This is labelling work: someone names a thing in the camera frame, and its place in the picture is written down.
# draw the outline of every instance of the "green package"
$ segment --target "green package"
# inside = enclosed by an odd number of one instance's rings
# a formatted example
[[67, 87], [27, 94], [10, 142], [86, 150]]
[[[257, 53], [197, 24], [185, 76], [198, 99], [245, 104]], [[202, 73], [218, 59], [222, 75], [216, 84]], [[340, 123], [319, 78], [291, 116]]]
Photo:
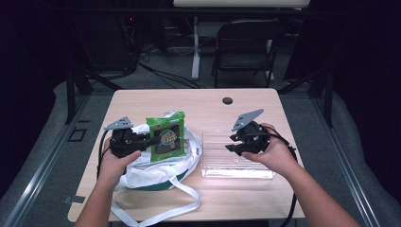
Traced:
[[152, 163], [185, 156], [184, 149], [184, 112], [176, 112], [170, 117], [147, 118], [150, 137], [160, 136], [160, 144], [151, 147]]

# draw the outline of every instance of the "bag handle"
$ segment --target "bag handle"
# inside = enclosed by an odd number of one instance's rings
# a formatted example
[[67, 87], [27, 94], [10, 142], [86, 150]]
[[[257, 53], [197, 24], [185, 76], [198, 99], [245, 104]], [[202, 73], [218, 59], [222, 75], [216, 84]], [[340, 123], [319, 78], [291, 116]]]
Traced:
[[183, 192], [185, 192], [188, 195], [190, 195], [191, 197], [193, 197], [196, 201], [193, 203], [190, 203], [188, 205], [166, 211], [163, 214], [154, 216], [152, 218], [148, 218], [140, 223], [138, 223], [135, 219], [130, 217], [130, 215], [128, 215], [123, 209], [121, 209], [120, 206], [118, 206], [114, 200], [112, 201], [112, 212], [128, 226], [145, 227], [145, 226], [154, 225], [167, 218], [176, 217], [178, 215], [193, 211], [200, 206], [201, 196], [199, 195], [199, 193], [197, 191], [195, 191], [194, 189], [192, 189], [191, 187], [189, 187], [187, 185], [180, 183], [180, 181], [177, 179], [177, 176], [170, 178], [169, 181], [174, 186], [180, 188]]

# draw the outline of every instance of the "white cloth bag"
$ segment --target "white cloth bag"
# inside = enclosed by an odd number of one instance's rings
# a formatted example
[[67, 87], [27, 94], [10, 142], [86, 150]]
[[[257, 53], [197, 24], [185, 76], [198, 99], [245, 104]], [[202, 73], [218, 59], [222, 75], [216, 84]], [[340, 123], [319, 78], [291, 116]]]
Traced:
[[[149, 126], [143, 124], [132, 128], [133, 132], [147, 133]], [[188, 141], [185, 146], [185, 156], [169, 158], [157, 163], [150, 162], [150, 148], [143, 151], [141, 157], [127, 166], [127, 173], [120, 178], [120, 182], [114, 191], [121, 187], [133, 188], [137, 190], [158, 191], [167, 190], [176, 186], [196, 201], [186, 206], [178, 207], [163, 214], [148, 218], [142, 222], [137, 222], [129, 216], [118, 204], [112, 201], [112, 212], [118, 216], [128, 226], [150, 226], [167, 218], [176, 217], [178, 215], [197, 209], [201, 204], [201, 197], [198, 192], [189, 186], [180, 183], [180, 180], [188, 176], [197, 166], [201, 154], [202, 147], [200, 139], [192, 133], [187, 127], [184, 129], [184, 139]]]

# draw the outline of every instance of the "clear tray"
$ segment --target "clear tray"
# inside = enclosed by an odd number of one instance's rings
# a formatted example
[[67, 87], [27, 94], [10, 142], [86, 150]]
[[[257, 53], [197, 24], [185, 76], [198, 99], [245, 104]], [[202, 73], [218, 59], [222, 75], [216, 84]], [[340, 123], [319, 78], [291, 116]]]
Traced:
[[201, 174], [206, 178], [272, 179], [274, 172], [264, 165], [249, 161], [231, 152], [226, 145], [238, 144], [230, 139], [235, 131], [204, 131]]

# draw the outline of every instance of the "person's left hand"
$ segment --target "person's left hand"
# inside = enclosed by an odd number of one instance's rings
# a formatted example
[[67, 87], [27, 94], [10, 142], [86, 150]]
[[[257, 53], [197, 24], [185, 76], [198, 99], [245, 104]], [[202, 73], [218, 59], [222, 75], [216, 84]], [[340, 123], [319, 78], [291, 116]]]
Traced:
[[120, 177], [124, 173], [124, 169], [128, 164], [141, 156], [141, 151], [135, 151], [124, 158], [117, 158], [110, 150], [110, 139], [111, 138], [108, 138], [104, 143], [103, 151], [105, 149], [106, 151], [104, 152], [101, 162], [97, 183], [110, 188], [115, 188], [120, 181]]

